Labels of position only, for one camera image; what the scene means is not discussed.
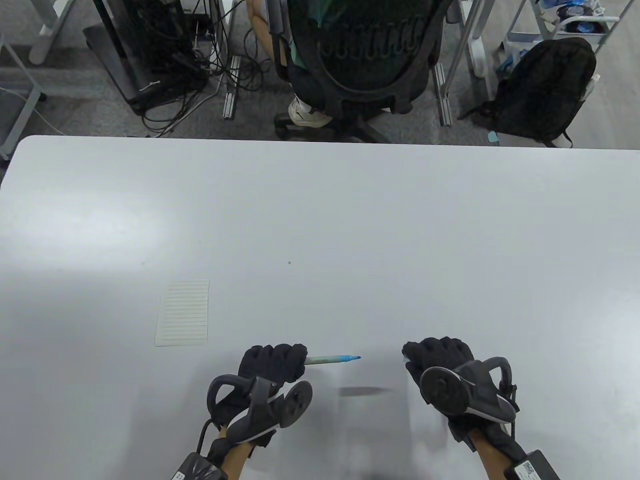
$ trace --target qr code label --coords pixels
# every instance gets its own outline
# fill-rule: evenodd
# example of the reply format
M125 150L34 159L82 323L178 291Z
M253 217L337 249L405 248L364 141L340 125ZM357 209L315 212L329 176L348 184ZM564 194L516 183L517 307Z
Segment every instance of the qr code label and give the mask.
M529 460L521 463L513 469L520 480L541 480L540 475Z

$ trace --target floor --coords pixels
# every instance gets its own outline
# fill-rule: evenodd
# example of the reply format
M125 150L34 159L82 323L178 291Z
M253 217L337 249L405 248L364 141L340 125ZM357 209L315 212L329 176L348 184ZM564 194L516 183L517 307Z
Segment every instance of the floor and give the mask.
M609 0L614 14L621 0ZM515 14L517 0L496 2L483 35L488 51L502 40ZM26 58L28 46L37 35L40 25L31 4L25 0L3 0L0 29ZM625 23L618 29L598 58L597 71L602 75L595 93L582 108L570 127L575 146L582 148L636 148L640 120L640 61L634 57L633 43L637 43L640 7L635 5ZM237 10L234 37L246 31L244 8ZM91 0L76 0L54 50L32 73L41 82L49 100L40 105L40 112L59 130L73 135L144 136L148 134L139 118L131 112L111 84L108 75L85 47L81 30L98 23L99 18ZM460 37L457 26L447 26L442 58L445 65ZM6 55L0 56L0 78L14 79L17 71L10 67ZM484 83L474 81L468 66L462 65L452 87L452 110L457 116L483 99ZM184 138L235 138L242 140L275 140L271 119L277 111L285 111L292 92L274 73L267 75L264 87L257 93L242 92L235 120L223 120L223 92L204 104L191 118L183 122L171 135ZM171 114L173 107L154 112L158 117ZM379 128L397 143L429 143L453 145L488 145L487 132L469 121L455 122L441 127L435 96L431 87L415 102L414 110L405 116L385 115L376 120ZM26 134L54 133L41 119L30 120Z

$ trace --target marker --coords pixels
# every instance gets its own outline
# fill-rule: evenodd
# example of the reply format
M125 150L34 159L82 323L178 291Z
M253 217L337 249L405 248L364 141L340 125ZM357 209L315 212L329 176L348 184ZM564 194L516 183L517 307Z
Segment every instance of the marker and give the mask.
M305 360L305 365L340 364L342 362L358 360L359 358L362 357L354 355L310 356Z

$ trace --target white sneaker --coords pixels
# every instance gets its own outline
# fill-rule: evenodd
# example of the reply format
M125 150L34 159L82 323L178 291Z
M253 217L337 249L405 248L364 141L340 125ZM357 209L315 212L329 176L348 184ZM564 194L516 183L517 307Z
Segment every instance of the white sneaker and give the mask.
M289 105L289 117L298 127L311 127L318 129L331 122L332 118L320 111L311 112L312 108L298 97L295 97Z

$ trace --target chair base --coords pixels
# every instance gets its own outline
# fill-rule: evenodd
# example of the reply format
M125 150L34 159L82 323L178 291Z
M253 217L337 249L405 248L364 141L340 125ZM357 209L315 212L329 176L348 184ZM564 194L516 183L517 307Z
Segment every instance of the chair base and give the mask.
M273 119L276 135L281 140L303 138L311 141L340 141L357 138L365 143L391 143L391 141L367 123L383 111L376 110L348 120L332 120L324 127L298 127L288 113L279 113Z

